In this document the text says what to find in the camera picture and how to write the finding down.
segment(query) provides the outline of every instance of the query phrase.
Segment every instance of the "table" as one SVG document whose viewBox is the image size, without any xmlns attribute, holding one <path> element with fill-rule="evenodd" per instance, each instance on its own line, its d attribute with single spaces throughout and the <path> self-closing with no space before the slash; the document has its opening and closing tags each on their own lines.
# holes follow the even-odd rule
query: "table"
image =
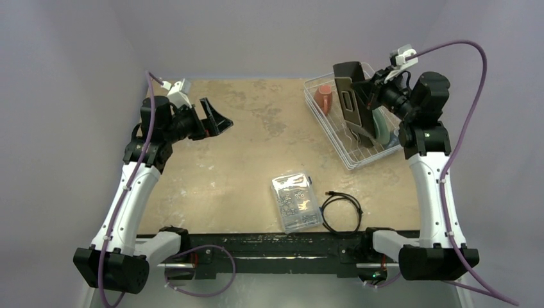
<svg viewBox="0 0 544 308">
<path fill-rule="evenodd" d="M 189 233 L 281 232 L 271 179 L 304 170 L 321 203 L 326 191 L 354 195 L 364 211 L 361 230 L 420 227 L 416 188 L 398 151 L 348 171 L 305 103 L 304 80 L 192 80 L 189 98 L 204 117 L 199 98 L 234 121 L 224 134 L 173 145 L 153 190 L 139 234 L 173 225 Z M 166 95 L 154 85 L 155 95 Z M 346 201 L 327 207 L 337 230 L 353 230 L 355 210 Z M 309 232 L 326 231 L 322 226 Z"/>
</svg>

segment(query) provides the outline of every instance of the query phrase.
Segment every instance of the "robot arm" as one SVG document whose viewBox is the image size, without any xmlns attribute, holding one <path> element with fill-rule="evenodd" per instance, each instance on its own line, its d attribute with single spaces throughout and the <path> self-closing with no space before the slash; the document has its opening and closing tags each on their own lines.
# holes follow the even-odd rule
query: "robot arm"
<svg viewBox="0 0 544 308">
<path fill-rule="evenodd" d="M 188 232 L 182 228 L 165 227 L 144 244 L 136 244 L 138 227 L 149 196 L 172 154 L 172 144 L 189 138 L 201 140 L 223 133 L 233 122 L 215 111 L 206 98 L 200 100 L 206 119 L 200 120 L 194 105 L 182 92 L 183 82 L 175 83 L 167 97 L 155 96 L 155 124 L 151 128 L 151 144 L 144 156 L 143 166 L 137 165 L 146 135 L 150 129 L 151 102 L 145 99 L 140 113 L 142 123 L 132 133 L 125 148 L 124 166 L 117 193 L 96 236 L 89 248 L 78 248 L 74 264 L 90 287 L 98 287 L 98 262 L 100 249 L 107 240 L 104 259 L 103 285 L 105 289 L 137 294 L 146 284 L 149 269 L 168 257 L 189 249 Z M 136 136 L 139 128 L 143 136 Z M 126 181 L 137 169 L 132 186 Z M 119 208 L 110 238 L 106 228 L 114 214 L 115 206 L 124 191 L 126 196 Z"/>
<path fill-rule="evenodd" d="M 391 66 L 365 79 L 359 62 L 345 62 L 334 66 L 340 102 L 344 110 L 359 116 L 354 129 L 374 136 L 372 110 L 385 106 L 402 122 L 399 141 L 404 148 L 416 182 L 420 205 L 420 238 L 408 239 L 393 230 L 371 230 L 372 247 L 399 263 L 406 280 L 455 280 L 466 273 L 448 238 L 446 221 L 441 206 L 440 174 L 451 153 L 448 132 L 438 121 L 449 97 L 450 83 L 441 74 L 423 73 L 413 89 L 402 86 L 402 73 L 417 63 L 411 46 L 404 46 L 391 55 Z M 445 178 L 449 220 L 458 248 L 469 265 L 479 262 L 476 249 L 468 249 L 466 239 L 455 213 L 449 172 Z"/>
</svg>

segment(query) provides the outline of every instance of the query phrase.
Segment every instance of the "wire dish rack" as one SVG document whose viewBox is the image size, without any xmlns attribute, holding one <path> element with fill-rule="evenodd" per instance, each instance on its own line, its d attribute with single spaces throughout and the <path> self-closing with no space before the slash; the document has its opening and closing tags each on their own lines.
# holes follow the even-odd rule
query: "wire dish rack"
<svg viewBox="0 0 544 308">
<path fill-rule="evenodd" d="M 365 77 L 371 78 L 374 75 L 374 70 L 367 63 L 362 63 L 362 68 Z M 323 113 L 314 100 L 314 94 L 321 85 L 330 85 L 333 90 L 332 105 L 330 112 L 327 115 Z M 398 143 L 390 147 L 384 147 L 375 140 L 372 140 L 372 143 L 374 144 L 373 148 L 365 148 L 359 144 L 346 126 L 338 93 L 336 92 L 333 73 L 306 81 L 304 83 L 304 93 L 306 96 L 306 104 L 308 104 L 308 107 L 318 120 L 319 125 L 321 125 L 325 131 L 325 134 L 348 170 L 364 166 L 402 149 Z M 398 136 L 398 125 L 400 120 L 385 107 L 380 107 L 379 110 L 386 119 L 389 131 Z"/>
</svg>

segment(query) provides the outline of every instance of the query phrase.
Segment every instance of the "white wall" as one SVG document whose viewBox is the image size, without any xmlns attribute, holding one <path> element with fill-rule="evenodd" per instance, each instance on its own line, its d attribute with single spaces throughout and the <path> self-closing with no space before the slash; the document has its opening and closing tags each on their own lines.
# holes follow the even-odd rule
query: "white wall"
<svg viewBox="0 0 544 308">
<path fill-rule="evenodd" d="M 76 307 L 143 68 L 107 1 L 0 4 L 0 307 Z"/>
<path fill-rule="evenodd" d="M 488 79 L 452 166 L 452 185 L 468 244 L 480 251 L 477 272 L 522 307 L 542 307 L 544 277 L 541 12 L 539 0 L 449 1 L 424 43 L 472 39 L 487 52 Z M 422 56 L 417 70 L 450 79 L 443 119 L 456 142 L 481 74 L 478 52 L 448 47 Z M 476 307 L 509 307 L 473 297 Z"/>
<path fill-rule="evenodd" d="M 301 77 L 421 45 L 445 0 L 116 0 L 126 36 L 161 76 Z"/>
</svg>

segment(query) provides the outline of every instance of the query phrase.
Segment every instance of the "purple cable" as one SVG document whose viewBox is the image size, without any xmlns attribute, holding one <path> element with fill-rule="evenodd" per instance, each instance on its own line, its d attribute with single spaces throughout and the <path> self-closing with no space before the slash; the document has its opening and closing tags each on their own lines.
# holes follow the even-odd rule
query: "purple cable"
<svg viewBox="0 0 544 308">
<path fill-rule="evenodd" d="M 163 85 L 164 82 L 160 79 L 160 78 L 157 78 L 155 75 L 153 75 L 151 72 L 149 71 L 146 71 L 147 74 L 153 79 L 155 80 L 159 85 Z"/>
<path fill-rule="evenodd" d="M 165 271 L 164 272 L 164 280 L 166 281 L 166 284 L 171 289 L 173 289 L 175 291 L 178 291 L 178 292 L 181 292 L 183 294 L 191 295 L 191 296 L 195 296 L 195 297 L 212 297 L 212 296 L 216 296 L 216 295 L 219 295 L 219 294 L 225 292 L 230 287 L 230 285 L 234 281 L 234 278 L 236 277 L 236 265 L 234 264 L 234 258 L 232 257 L 232 255 L 226 249 L 224 249 L 223 247 L 217 246 L 217 245 L 202 245 L 202 246 L 198 246 L 198 247 L 192 248 L 190 250 L 187 250 L 185 252 L 178 253 L 177 255 L 174 255 L 172 257 L 174 257 L 174 258 L 181 257 L 183 255 L 187 255 L 188 253 L 195 252 L 195 251 L 200 250 L 202 248 L 217 248 L 217 249 L 221 250 L 222 252 L 226 253 L 226 255 L 229 257 L 230 262 L 232 263 L 232 276 L 230 277 L 230 280 L 228 281 L 228 283 L 222 289 L 220 289 L 219 291 L 215 291 L 215 292 L 208 293 L 208 294 L 193 293 L 193 292 L 189 292 L 189 291 L 186 291 L 186 290 L 183 290 L 183 289 L 179 289 L 178 287 L 173 286 L 172 284 L 170 284 L 170 281 L 166 277 L 166 271 Z"/>
<path fill-rule="evenodd" d="M 144 157 L 146 156 L 146 152 L 148 150 L 149 144 L 151 142 L 151 135 L 153 134 L 153 126 L 155 125 L 155 93 L 153 92 L 153 85 L 151 84 L 151 78 L 152 74 L 148 71 L 146 71 L 146 78 L 148 80 L 148 87 L 149 87 L 149 95 L 151 98 L 151 119 L 149 120 L 149 131 L 148 135 L 146 137 L 146 141 L 144 142 L 144 145 L 142 147 L 142 153 L 140 154 L 140 157 L 138 157 L 138 162 L 136 162 L 136 167 L 134 170 L 132 170 L 132 173 L 128 177 L 128 180 L 126 181 L 126 186 L 130 187 L 132 185 L 132 182 L 134 181 L 134 178 L 136 177 L 136 172 L 138 171 L 138 168 L 142 164 L 142 161 L 144 160 Z M 119 196 L 119 199 L 117 203 L 115 204 L 114 212 L 112 213 L 112 217 L 110 218 L 110 222 L 108 224 L 108 229 L 106 230 L 106 236 L 108 238 L 111 237 L 113 227 L 115 220 L 117 219 L 117 215 L 119 214 L 119 209 L 121 209 L 121 205 L 123 204 L 124 198 L 126 197 L 128 190 L 123 189 L 121 192 L 121 195 Z M 110 305 L 108 303 L 108 299 L 106 298 L 106 292 L 104 290 L 104 259 L 106 257 L 106 249 L 108 248 L 108 241 L 104 240 L 104 243 L 102 244 L 102 250 L 100 251 L 100 258 L 98 259 L 98 291 L 100 292 L 100 298 L 102 299 L 102 304 L 104 307 L 107 308 L 115 308 L 119 305 L 121 300 L 123 299 L 124 292 L 119 295 L 119 298 L 117 301 Z"/>
<path fill-rule="evenodd" d="M 459 135 L 459 140 L 457 140 L 457 145 L 455 146 L 455 149 L 453 150 L 450 158 L 448 159 L 448 162 L 446 163 L 446 166 L 444 167 L 444 169 L 440 173 L 440 182 L 441 182 L 440 183 L 440 201 L 441 201 L 441 204 L 442 204 L 442 211 L 444 212 L 444 219 L 446 221 L 446 231 L 448 233 L 452 232 L 452 222 L 450 220 L 450 213 L 448 211 L 448 204 L 446 202 L 446 187 L 445 187 L 446 173 L 450 169 L 450 166 L 453 164 L 459 150 L 461 149 L 461 144 L 463 143 L 463 139 L 464 139 L 464 135 L 466 133 L 466 129 L 468 127 L 468 123 L 470 122 L 470 119 L 472 118 L 472 114 L 474 113 L 474 110 L 476 109 L 476 105 L 478 103 L 478 100 L 480 99 L 480 94 L 482 94 L 482 89 L 484 88 L 484 83 L 486 81 L 486 75 L 487 75 L 487 72 L 488 72 L 488 58 L 487 58 L 486 52 L 484 51 L 482 46 L 480 46 L 478 43 L 472 42 L 471 40 L 453 40 L 451 42 L 447 42 L 447 43 L 444 43 L 444 44 L 440 44 L 440 45 L 436 45 L 434 47 L 428 48 L 426 50 L 423 50 L 420 53 L 417 53 L 417 54 L 412 55 L 412 56 L 408 56 L 406 58 L 406 60 L 408 61 L 408 60 L 411 60 L 411 59 L 413 59 L 415 57 L 419 57 L 419 56 L 422 56 L 422 55 L 424 55 L 426 53 L 430 53 L 431 51 L 435 51 L 437 49 L 440 49 L 442 47 L 447 47 L 447 46 L 451 46 L 451 45 L 455 45 L 455 44 L 467 44 L 467 45 L 471 45 L 474 48 L 478 49 L 478 52 L 480 53 L 480 56 L 482 57 L 482 76 L 480 78 L 480 85 L 478 86 L 478 91 L 476 92 L 476 96 L 474 97 L 474 101 L 472 101 L 472 106 L 470 107 L 470 110 L 469 110 L 469 112 L 468 112 L 468 114 L 466 116 L 466 119 L 464 120 L 463 128 L 461 129 L 461 134 Z M 474 287 L 470 287 L 470 286 L 467 286 L 467 285 L 464 285 L 464 284 L 460 284 L 458 282 L 451 283 L 451 284 L 454 284 L 455 286 L 458 286 L 458 287 L 463 287 L 465 289 L 469 289 L 471 291 L 478 290 L 476 292 L 491 296 L 493 298 L 496 298 L 496 299 L 501 300 L 503 302 L 507 302 L 507 303 L 512 304 L 514 306 L 519 306 L 520 305 L 520 303 L 517 302 L 516 300 L 513 300 L 512 298 L 509 298 L 506 295 L 501 294 L 497 290 L 493 289 L 493 287 L 491 287 L 487 282 L 485 282 L 484 279 L 482 277 L 480 277 L 476 273 L 476 271 L 474 271 L 474 269 L 470 266 L 470 264 L 468 264 L 468 262 L 466 261 L 466 259 L 463 256 L 463 253 L 457 247 L 457 243 L 455 242 L 454 237 L 453 236 L 448 236 L 448 237 L 450 239 L 450 243 L 452 243 L 452 246 L 454 247 L 455 253 L 459 257 L 459 260 L 461 261 L 463 266 L 472 275 L 472 277 L 474 277 L 474 279 L 476 279 L 476 281 L 479 282 L 483 287 L 485 287 L 489 292 L 486 293 L 483 290 L 476 289 Z"/>
</svg>

